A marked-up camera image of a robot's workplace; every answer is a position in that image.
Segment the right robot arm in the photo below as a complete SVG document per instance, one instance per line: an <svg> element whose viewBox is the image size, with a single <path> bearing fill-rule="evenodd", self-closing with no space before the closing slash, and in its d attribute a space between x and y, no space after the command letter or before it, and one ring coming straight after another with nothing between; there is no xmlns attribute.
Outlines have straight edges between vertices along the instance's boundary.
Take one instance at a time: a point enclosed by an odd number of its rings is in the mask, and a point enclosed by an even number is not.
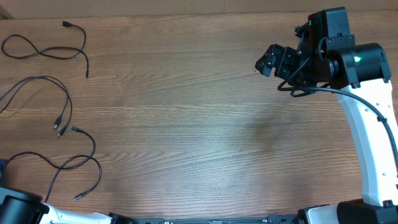
<svg viewBox="0 0 398 224"><path fill-rule="evenodd" d="M344 7L309 15L295 28L298 47L272 44L255 68L282 79L279 91L293 97L337 95L358 156L361 198L270 215L267 223L396 223L397 122L391 71L377 43L358 45Z"/></svg>

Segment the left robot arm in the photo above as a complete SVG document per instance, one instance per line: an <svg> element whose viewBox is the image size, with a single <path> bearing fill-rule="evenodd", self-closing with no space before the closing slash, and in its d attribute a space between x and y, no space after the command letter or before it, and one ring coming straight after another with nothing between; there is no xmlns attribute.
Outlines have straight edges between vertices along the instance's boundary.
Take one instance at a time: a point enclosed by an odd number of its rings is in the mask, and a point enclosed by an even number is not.
<svg viewBox="0 0 398 224"><path fill-rule="evenodd" d="M1 223L4 224L138 224L138 221L110 213L75 213L43 203L42 197L1 187Z"/></svg>

